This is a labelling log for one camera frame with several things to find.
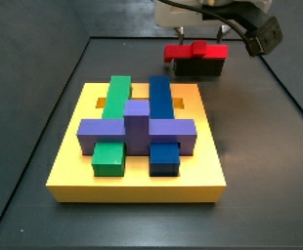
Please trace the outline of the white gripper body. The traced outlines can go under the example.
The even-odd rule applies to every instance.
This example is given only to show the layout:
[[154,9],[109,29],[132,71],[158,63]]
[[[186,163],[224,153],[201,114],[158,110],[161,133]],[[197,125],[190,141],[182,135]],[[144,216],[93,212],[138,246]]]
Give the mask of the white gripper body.
[[[252,2],[264,12],[268,11],[272,0],[236,0]],[[202,15],[197,12],[173,7],[153,0],[154,11],[153,18],[154,24],[160,27],[189,27],[202,25],[220,25],[217,20],[202,20]]]

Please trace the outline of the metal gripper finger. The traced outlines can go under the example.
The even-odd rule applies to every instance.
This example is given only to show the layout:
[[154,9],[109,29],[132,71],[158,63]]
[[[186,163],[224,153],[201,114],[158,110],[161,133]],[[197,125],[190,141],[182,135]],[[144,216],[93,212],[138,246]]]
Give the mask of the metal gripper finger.
[[216,33],[216,44],[220,44],[222,39],[222,25],[218,27],[217,29],[217,33]]
[[176,28],[176,33],[177,33],[178,45],[182,45],[184,43],[184,27],[182,26]]

